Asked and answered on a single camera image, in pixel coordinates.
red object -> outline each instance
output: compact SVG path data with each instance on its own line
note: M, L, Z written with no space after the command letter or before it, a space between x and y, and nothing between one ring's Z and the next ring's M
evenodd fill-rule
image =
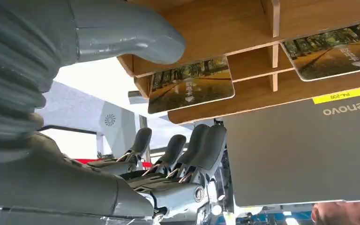
M149 162L143 162L143 167L152 167L152 163Z
M101 159L100 158L99 159L78 159L78 158L75 158L75 160L80 162L80 163L87 164L87 163L90 163L90 162L99 161Z
M87 163L90 163L90 162L99 161L101 159L100 158L98 158L98 159L80 159L80 158L76 158L75 160L80 162L80 163L87 164ZM143 167L152 167L152 163L149 163L149 162L143 162L142 165L143 165Z

window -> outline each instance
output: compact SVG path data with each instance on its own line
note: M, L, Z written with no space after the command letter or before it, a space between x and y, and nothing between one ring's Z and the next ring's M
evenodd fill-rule
M51 137L60 151L70 158L97 159L97 137L89 131L66 128L46 128L40 131Z

light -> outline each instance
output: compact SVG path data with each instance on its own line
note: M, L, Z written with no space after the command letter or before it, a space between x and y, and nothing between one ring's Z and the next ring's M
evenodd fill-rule
M299 225L295 218L286 218L285 221L288 225Z
M213 215L218 216L218 215L221 214L221 212L222 212L221 206L219 206L219 205L214 205L214 206L212 207L212 214L213 214Z

wooden shelf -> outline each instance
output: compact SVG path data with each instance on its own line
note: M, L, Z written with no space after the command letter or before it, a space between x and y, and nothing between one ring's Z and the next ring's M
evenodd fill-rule
M162 0L145 2L153 5L159 1ZM273 38L260 0L176 2L185 4L175 5L161 14L186 39L187 48L183 57L175 64L159 65L135 56L133 73L136 76L150 75L223 54L246 52L277 44L284 39L360 21L360 1L281 0L280 32L278 37Z
M279 48L278 67L273 68L272 59L268 54L268 47L243 52L227 57L232 81L240 82L261 76L294 70L282 48Z
M127 0L138 5L147 6L154 9L156 12L162 13L169 11L175 7L189 3L194 0Z
M236 82L235 97L168 112L175 124L221 117L260 108L300 101L319 95L360 87L360 72L325 80L303 82L295 71L278 74L278 91L267 85L267 78Z

logo on wall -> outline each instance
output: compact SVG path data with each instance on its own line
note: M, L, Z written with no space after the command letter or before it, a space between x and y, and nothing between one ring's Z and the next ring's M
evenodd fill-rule
M110 127L110 126L115 124L115 120L116 119L115 119L115 116L113 114L108 114L105 117L104 123L105 123L106 126Z

